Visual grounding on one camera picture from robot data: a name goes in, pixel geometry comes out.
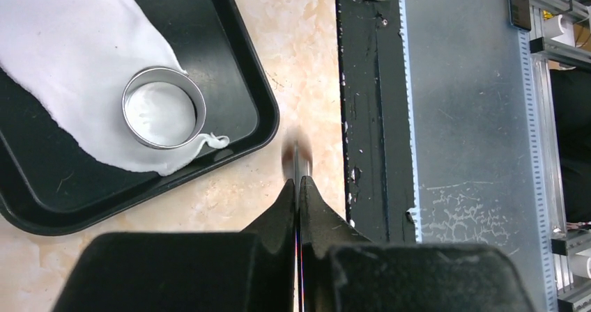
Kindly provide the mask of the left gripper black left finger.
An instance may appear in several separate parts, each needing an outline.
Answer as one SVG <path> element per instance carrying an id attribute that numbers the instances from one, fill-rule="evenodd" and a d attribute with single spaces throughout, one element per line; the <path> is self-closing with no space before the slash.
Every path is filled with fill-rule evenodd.
<path id="1" fill-rule="evenodd" d="M 79 257 L 55 311 L 291 311 L 296 189 L 238 232 L 106 233 Z"/>

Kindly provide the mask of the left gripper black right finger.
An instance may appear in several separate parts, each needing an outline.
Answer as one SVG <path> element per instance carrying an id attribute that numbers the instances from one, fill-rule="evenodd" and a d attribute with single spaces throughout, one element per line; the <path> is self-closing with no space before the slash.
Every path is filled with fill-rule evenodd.
<path id="1" fill-rule="evenodd" d="M 534 311 L 513 262 L 485 244 L 369 241 L 300 182 L 305 311 Z"/>

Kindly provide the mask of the clear glass cup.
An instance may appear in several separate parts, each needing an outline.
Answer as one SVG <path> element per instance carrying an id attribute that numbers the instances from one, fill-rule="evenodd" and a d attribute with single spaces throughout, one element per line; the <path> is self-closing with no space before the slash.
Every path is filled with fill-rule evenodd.
<path id="1" fill-rule="evenodd" d="M 143 146 L 182 148 L 197 139 L 206 121 L 204 96 L 187 75 L 152 67 L 136 73 L 122 97 L 126 126 Z"/>

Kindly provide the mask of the black baking tray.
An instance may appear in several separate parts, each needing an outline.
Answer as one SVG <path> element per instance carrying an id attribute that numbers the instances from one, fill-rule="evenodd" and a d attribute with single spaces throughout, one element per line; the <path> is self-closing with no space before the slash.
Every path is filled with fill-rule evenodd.
<path id="1" fill-rule="evenodd" d="M 201 89 L 221 150 L 162 177 L 102 164 L 1 75 L 1 215 L 35 235 L 67 235 L 264 147 L 279 108 L 234 0 L 136 0 Z"/>

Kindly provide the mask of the metal scraper wooden handle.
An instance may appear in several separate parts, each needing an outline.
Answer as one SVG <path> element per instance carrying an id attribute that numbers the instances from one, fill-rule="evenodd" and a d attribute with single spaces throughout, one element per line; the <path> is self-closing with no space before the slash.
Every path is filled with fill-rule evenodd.
<path id="1" fill-rule="evenodd" d="M 282 143 L 282 173 L 285 180 L 295 185 L 295 259 L 298 311 L 305 311 L 304 283 L 302 277 L 302 238 L 300 223 L 300 186 L 304 176 L 312 174 L 313 156 L 307 135 L 299 127 L 288 129 Z"/>

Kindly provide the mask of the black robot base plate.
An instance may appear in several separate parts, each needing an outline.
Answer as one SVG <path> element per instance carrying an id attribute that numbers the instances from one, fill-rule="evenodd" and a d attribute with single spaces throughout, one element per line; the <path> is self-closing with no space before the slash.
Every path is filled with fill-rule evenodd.
<path id="1" fill-rule="evenodd" d="M 336 0 L 346 218 L 376 242 L 412 244 L 415 170 L 403 0 Z"/>

